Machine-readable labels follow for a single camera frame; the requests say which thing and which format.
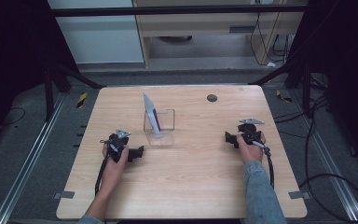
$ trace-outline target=transparent container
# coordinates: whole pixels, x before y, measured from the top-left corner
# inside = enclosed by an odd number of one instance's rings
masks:
[[[173,145],[173,131],[175,129],[175,110],[156,109],[160,133],[154,133],[150,120],[145,112],[144,131],[149,145],[163,147]]]

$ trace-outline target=black controller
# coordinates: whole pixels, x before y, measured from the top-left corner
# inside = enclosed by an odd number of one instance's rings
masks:
[[[109,136],[109,140],[104,142],[108,145],[107,153],[112,157],[113,161],[118,162],[121,158],[124,146],[129,142],[129,137],[119,138],[116,133],[112,133]],[[127,161],[131,162],[133,159],[142,158],[143,154],[144,147],[137,149],[130,148]]]
[[[256,130],[256,127],[254,124],[242,124],[238,126],[238,132],[241,132],[241,136],[243,137],[243,140],[245,140],[246,144],[252,145],[254,141],[259,142],[260,141],[260,134],[261,132]],[[230,144],[234,144],[235,148],[238,148],[238,142],[237,142],[237,135],[230,134],[226,132],[225,134],[226,142]]]

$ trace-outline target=blue sleeve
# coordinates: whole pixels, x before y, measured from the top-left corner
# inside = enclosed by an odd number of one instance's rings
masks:
[[[247,223],[287,223],[269,176],[260,161],[243,167]]]
[[[84,215],[77,224],[103,224],[100,219],[90,215]]]

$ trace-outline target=table top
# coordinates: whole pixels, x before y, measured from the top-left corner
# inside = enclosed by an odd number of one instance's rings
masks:
[[[174,144],[151,147],[144,132],[147,92],[157,109],[175,110]],[[209,102],[207,96],[217,96]],[[57,217],[80,218],[94,198],[103,161],[100,140],[116,129],[131,132],[130,148],[145,146],[141,159],[128,162],[106,214],[113,219],[244,218],[245,200],[240,152],[225,141],[240,119],[260,119],[271,149],[275,191],[286,217],[307,214],[289,160],[259,86],[142,86],[101,89],[78,150]],[[267,159],[263,165],[269,169]]]

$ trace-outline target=human hand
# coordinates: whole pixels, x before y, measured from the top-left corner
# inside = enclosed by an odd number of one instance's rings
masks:
[[[107,153],[107,144],[103,144],[103,155]],[[119,183],[124,168],[126,166],[127,159],[129,157],[129,147],[125,146],[121,152],[120,160],[115,163],[112,158],[108,158],[106,166],[103,171],[102,183],[99,192],[105,192],[108,195],[113,193],[116,185]]]
[[[237,142],[240,147],[241,158],[243,164],[246,164],[248,161],[262,161],[263,160],[263,149],[256,145],[247,145],[245,140],[241,135],[242,133],[237,134]],[[260,140],[263,144],[266,143],[266,137],[263,133],[260,134]]]

